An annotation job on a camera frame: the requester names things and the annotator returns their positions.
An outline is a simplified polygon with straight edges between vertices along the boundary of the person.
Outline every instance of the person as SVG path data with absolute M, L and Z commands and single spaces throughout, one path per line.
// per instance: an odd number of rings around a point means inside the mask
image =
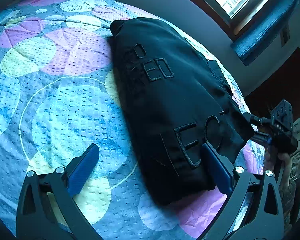
M 263 160 L 263 171 L 266 170 L 274 171 L 274 164 L 272 160 L 276 160 L 273 156 L 277 156 L 279 160 L 284 163 L 284 170 L 282 174 L 282 179 L 279 185 L 279 192 L 283 207 L 284 216 L 284 232 L 287 234 L 292 225 L 290 224 L 290 211 L 293 208 L 296 184 L 290 179 L 292 158 L 287 153 L 278 153 L 278 149 L 275 146 L 269 146 L 266 149 Z

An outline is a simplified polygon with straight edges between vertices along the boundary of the wooden window frame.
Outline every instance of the wooden window frame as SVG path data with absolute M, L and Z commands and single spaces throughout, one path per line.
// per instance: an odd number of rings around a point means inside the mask
M 247 0 L 230 17 L 216 0 L 190 0 L 209 15 L 229 36 L 237 40 L 275 0 Z

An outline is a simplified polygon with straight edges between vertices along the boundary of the gray wall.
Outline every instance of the gray wall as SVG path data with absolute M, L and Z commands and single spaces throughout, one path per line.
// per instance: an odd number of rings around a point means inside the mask
M 12 0 L 1 0 L 1 6 Z M 300 44 L 300 6 L 290 20 L 290 41 L 281 48 L 280 37 L 246 67 L 230 48 L 232 41 L 220 27 L 189 0 L 118 0 L 162 17 L 212 52 L 233 75 L 244 95 L 252 92 L 291 55 Z

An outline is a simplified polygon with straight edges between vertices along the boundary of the bedsheet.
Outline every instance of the bedsheet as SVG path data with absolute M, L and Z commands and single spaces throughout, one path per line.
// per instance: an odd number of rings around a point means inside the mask
M 134 17 L 161 19 L 114 0 L 23 0 L 0 12 L 0 217 L 12 233 L 27 171 L 43 174 L 66 166 L 92 142 L 100 148 L 100 159 L 74 199 L 104 240 L 193 239 L 224 203 L 226 196 L 217 188 L 166 207 L 156 206 L 147 192 L 107 42 L 113 20 Z M 233 100 L 242 112 L 249 111 L 218 59 L 167 23 L 218 62 Z M 263 147 L 249 141 L 236 165 L 262 173 L 263 154 Z M 49 198 L 60 226 L 69 230 L 53 194 Z M 248 201 L 249 196 L 232 230 Z

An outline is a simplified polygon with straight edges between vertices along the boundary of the black fabric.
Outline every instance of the black fabric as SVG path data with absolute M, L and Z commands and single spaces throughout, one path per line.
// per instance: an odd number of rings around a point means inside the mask
M 253 135 L 217 62 L 161 20 L 114 21 L 110 29 L 125 117 L 154 200 L 213 189 L 200 146 L 209 141 L 234 163 Z

